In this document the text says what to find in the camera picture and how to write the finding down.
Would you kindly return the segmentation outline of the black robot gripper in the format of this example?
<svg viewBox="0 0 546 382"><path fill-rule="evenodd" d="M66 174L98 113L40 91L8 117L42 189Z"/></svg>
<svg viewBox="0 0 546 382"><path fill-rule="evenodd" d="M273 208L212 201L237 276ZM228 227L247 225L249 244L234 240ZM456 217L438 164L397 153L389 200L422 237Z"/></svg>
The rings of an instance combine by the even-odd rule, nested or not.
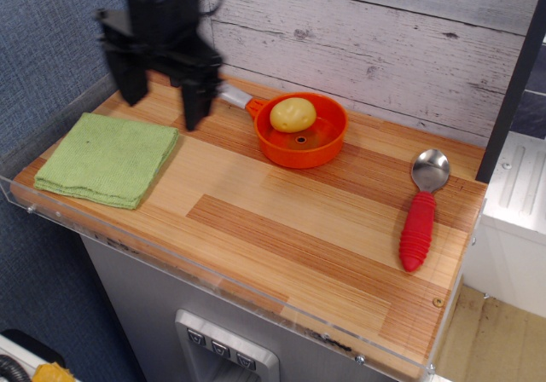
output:
<svg viewBox="0 0 546 382"><path fill-rule="evenodd" d="M223 61L198 34L200 21L216 13L200 0L125 0L123 10L98 9L101 44L123 99L136 105L148 93L146 71L162 72L181 86L187 131L209 116L218 95Z"/></svg>

